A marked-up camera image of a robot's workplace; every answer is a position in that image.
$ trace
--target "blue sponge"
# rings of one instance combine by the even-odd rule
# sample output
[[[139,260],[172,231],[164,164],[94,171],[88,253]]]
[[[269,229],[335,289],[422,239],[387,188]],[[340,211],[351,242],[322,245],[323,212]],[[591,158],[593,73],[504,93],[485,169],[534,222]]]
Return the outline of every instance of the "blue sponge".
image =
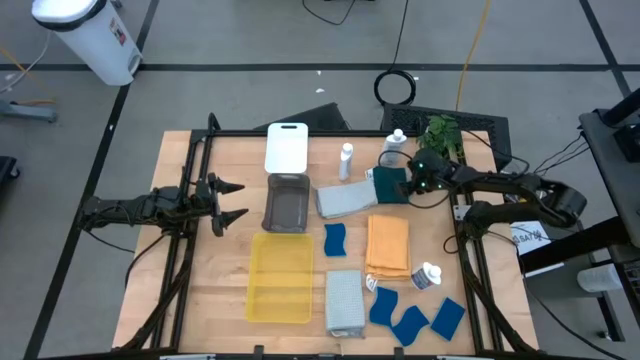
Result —
[[[413,305],[404,312],[402,320],[391,330],[402,346],[409,346],[416,340],[420,330],[427,325],[429,325],[429,320],[417,306]]]
[[[464,308],[455,301],[446,298],[442,306],[440,306],[433,324],[431,324],[431,330],[440,334],[447,341],[451,341],[458,324],[460,324],[460,320],[462,320],[462,316],[464,316]]]
[[[327,256],[347,256],[344,251],[344,238],[347,230],[344,224],[325,224],[327,238],[324,241],[324,253]]]
[[[398,292],[378,286],[376,301],[369,311],[369,321],[391,327],[391,314],[398,304]]]

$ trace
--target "green plant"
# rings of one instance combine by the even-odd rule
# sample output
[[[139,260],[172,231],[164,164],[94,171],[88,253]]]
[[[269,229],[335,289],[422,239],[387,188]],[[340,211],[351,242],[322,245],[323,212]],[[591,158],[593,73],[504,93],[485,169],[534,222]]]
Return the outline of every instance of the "green plant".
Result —
[[[420,148],[428,147],[443,156],[462,154],[458,122],[446,114],[429,116],[429,127],[424,134],[416,138],[416,142]]]

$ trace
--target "white cutting board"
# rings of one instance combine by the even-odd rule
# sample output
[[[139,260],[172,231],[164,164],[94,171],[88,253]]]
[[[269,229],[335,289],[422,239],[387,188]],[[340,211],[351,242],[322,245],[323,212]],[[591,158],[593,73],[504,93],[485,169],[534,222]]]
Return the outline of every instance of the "white cutting board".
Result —
[[[270,174],[302,174],[307,171],[309,127],[302,123],[275,123],[267,130],[264,169]]]

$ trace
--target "gray folded cloth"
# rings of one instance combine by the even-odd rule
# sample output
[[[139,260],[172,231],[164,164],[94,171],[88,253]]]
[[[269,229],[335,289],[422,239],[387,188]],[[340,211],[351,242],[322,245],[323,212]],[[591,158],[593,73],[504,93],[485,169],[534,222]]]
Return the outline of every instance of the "gray folded cloth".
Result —
[[[316,190],[318,213],[325,219],[353,214],[376,204],[378,198],[373,179]]]
[[[327,271],[325,299],[327,332],[335,337],[362,337],[364,298],[359,270]]]

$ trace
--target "white cable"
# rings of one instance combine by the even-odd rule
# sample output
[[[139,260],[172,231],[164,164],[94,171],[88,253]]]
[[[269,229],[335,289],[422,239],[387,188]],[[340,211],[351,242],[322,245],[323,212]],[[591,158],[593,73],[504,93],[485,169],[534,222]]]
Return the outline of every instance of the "white cable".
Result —
[[[44,47],[42,48],[42,52],[40,55],[29,65],[28,68],[25,69],[15,80],[13,80],[9,85],[0,89],[0,94],[5,93],[11,90],[15,85],[17,85],[22,79],[24,79],[25,75],[44,57],[44,54],[47,52],[49,48],[49,41],[51,40],[51,30],[47,31],[47,39],[45,40]]]

